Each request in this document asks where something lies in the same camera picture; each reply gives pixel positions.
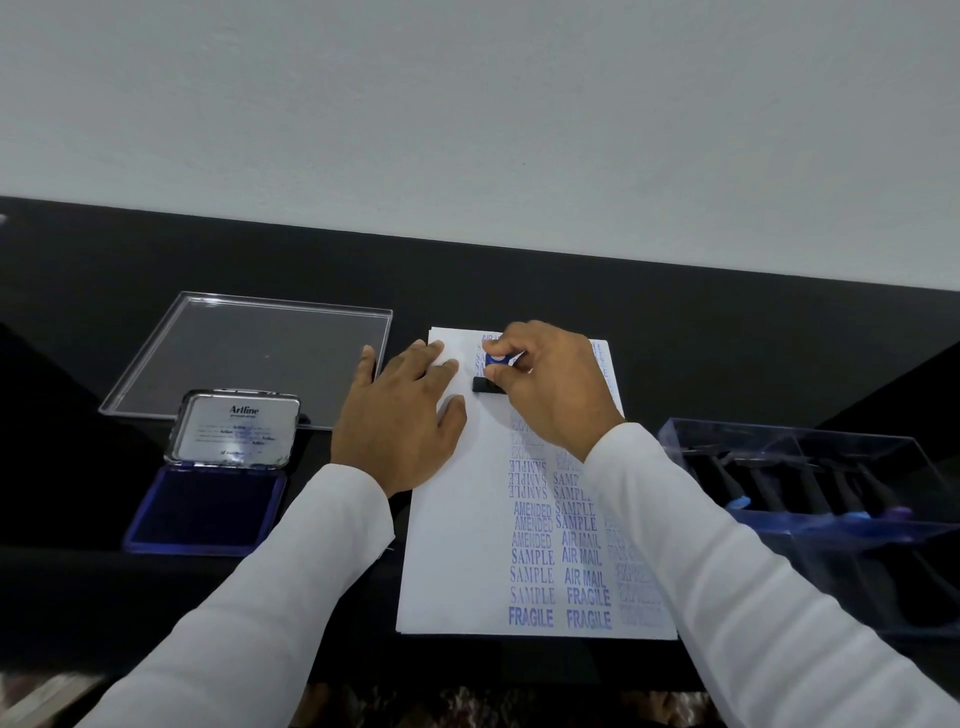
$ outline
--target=right hand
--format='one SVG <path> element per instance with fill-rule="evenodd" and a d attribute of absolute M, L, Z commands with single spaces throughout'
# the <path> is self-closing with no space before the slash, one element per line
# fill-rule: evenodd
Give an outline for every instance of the right hand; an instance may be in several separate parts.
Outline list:
<path fill-rule="evenodd" d="M 484 376 L 543 440 L 584 462 L 601 437 L 624 422 L 589 339 L 543 321 L 510 324 L 496 341 L 494 356 L 524 354 L 513 366 L 490 364 Z"/>

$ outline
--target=paper sheet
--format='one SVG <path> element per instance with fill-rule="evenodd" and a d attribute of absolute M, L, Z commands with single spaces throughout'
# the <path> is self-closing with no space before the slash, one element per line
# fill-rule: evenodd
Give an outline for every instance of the paper sheet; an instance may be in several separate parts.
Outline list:
<path fill-rule="evenodd" d="M 503 395 L 475 395 L 493 331 L 433 328 L 467 399 L 453 457 L 413 493 L 396 629 L 412 634 L 676 640 L 646 563 L 581 490 L 581 464 Z M 618 408 L 605 341 L 593 351 Z"/>

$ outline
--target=clear acrylic tray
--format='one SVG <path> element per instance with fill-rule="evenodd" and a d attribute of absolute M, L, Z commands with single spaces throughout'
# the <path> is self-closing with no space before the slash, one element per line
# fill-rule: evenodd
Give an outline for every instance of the clear acrylic tray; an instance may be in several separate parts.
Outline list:
<path fill-rule="evenodd" d="M 100 412 L 174 420 L 194 389 L 296 395 L 300 426 L 332 429 L 360 351 L 377 370 L 394 312 L 184 291 L 113 386 Z"/>

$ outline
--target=white sleeve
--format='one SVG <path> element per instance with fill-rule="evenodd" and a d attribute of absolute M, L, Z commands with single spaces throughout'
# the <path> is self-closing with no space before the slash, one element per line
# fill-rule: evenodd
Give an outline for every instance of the white sleeve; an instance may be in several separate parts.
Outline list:
<path fill-rule="evenodd" d="M 337 600 L 394 538 L 366 473 L 327 465 L 260 547 L 82 728 L 286 728 Z"/>
<path fill-rule="evenodd" d="M 642 426 L 608 432 L 581 482 L 660 583 L 731 728 L 960 726 L 960 706 L 814 588 Z"/>

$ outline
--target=metal ink pad case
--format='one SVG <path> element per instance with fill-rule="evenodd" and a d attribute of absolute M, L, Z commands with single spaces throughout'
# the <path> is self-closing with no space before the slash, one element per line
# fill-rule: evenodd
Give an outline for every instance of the metal ink pad case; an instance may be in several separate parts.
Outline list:
<path fill-rule="evenodd" d="M 293 395 L 187 393 L 123 548 L 135 553 L 244 556 L 270 532 L 300 418 Z"/>

